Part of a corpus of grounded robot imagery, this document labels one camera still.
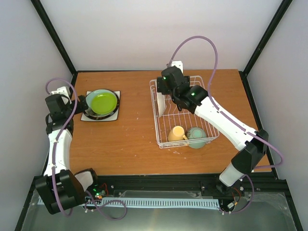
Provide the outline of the floral patterned plate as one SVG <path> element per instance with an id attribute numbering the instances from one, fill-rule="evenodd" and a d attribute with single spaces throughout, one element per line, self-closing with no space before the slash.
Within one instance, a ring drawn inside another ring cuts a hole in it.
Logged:
<path id="1" fill-rule="evenodd" d="M 157 106 L 158 106 L 158 117 L 160 118 L 166 110 L 166 100 L 165 96 L 160 92 L 157 92 L 156 96 L 157 96 Z"/>

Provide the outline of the lime green small plate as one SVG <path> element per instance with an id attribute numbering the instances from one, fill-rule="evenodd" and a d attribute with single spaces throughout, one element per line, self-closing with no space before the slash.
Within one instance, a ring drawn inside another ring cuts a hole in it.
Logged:
<path id="1" fill-rule="evenodd" d="M 117 97 L 113 93 L 102 92 L 96 94 L 90 104 L 94 113 L 105 115 L 113 112 L 117 105 Z"/>

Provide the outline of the yellow ceramic mug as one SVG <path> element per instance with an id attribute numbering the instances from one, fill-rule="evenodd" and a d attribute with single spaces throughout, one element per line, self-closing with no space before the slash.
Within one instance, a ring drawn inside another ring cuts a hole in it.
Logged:
<path id="1" fill-rule="evenodd" d="M 169 132 L 167 140 L 169 142 L 174 142 L 174 141 L 188 140 L 188 138 L 185 135 L 185 130 L 183 127 L 175 126 Z"/>

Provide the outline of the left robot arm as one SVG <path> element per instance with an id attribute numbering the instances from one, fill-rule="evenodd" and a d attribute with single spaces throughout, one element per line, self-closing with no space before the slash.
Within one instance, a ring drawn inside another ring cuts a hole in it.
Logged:
<path id="1" fill-rule="evenodd" d="M 48 164 L 43 175 L 35 182 L 46 209 L 50 214 L 72 209 L 84 203 L 85 191 L 96 193 L 100 181 L 92 168 L 73 174 L 70 170 L 69 151 L 73 137 L 72 116 L 84 112 L 86 97 L 70 100 L 65 94 L 52 94 L 45 99 L 49 114 L 46 133 L 50 141 Z"/>

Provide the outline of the grey bowl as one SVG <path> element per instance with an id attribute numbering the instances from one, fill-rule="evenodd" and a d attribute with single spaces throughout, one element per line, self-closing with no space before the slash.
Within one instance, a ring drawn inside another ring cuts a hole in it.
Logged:
<path id="1" fill-rule="evenodd" d="M 119 106 L 120 106 L 120 99 L 116 98 L 116 104 L 115 104 L 113 111 L 106 113 L 106 114 L 98 114 L 98 113 L 94 112 L 92 108 L 88 107 L 88 109 L 84 112 L 84 114 L 88 117 L 90 117 L 90 116 L 91 117 L 97 117 L 97 118 L 110 117 L 118 111 Z"/>

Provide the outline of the light blue plate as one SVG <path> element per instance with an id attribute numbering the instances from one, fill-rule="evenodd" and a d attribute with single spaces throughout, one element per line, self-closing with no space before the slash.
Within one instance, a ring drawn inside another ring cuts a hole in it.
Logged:
<path id="1" fill-rule="evenodd" d="M 88 104 L 88 107 L 90 107 L 90 104 L 91 104 L 91 101 L 92 101 L 93 97 L 94 97 L 96 94 L 102 93 L 102 92 L 113 93 L 117 98 L 119 98 L 119 96 L 118 96 L 114 91 L 107 90 L 107 89 L 95 90 L 95 91 L 90 92 L 90 93 L 86 96 L 86 102 L 87 102 L 87 104 Z"/>

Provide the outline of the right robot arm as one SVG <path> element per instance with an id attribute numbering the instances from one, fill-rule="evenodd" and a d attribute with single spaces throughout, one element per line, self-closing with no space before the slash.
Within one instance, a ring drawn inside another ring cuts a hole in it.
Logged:
<path id="1" fill-rule="evenodd" d="M 268 133 L 256 131 L 219 106 L 210 97 L 209 90 L 190 85 L 189 76 L 175 66 L 168 67 L 157 78 L 157 91 L 169 95 L 178 110 L 190 113 L 209 122 L 238 150 L 231 163 L 222 171 L 216 188 L 221 192 L 232 187 L 239 179 L 250 174 L 265 155 Z"/>

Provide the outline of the white wire dish rack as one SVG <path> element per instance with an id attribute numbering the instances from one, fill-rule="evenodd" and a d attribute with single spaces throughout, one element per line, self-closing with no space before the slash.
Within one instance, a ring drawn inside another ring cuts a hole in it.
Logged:
<path id="1" fill-rule="evenodd" d="M 175 148 L 188 146 L 190 143 L 204 142 L 206 144 L 210 143 L 217 137 L 219 137 L 219 131 L 214 128 L 209 122 L 204 119 L 191 114 L 188 110 L 183 109 L 179 111 L 177 106 L 172 102 L 169 95 L 165 96 L 165 111 L 160 116 L 157 104 L 157 94 L 156 94 L 156 80 L 150 80 L 150 96 L 152 101 L 152 109 L 154 116 L 154 127 L 156 142 L 159 148 Z M 182 141 L 168 141 L 169 132 L 175 127 L 181 126 L 185 131 L 191 128 L 201 128 L 205 132 L 204 138 L 195 139 L 192 141 L 182 140 Z"/>

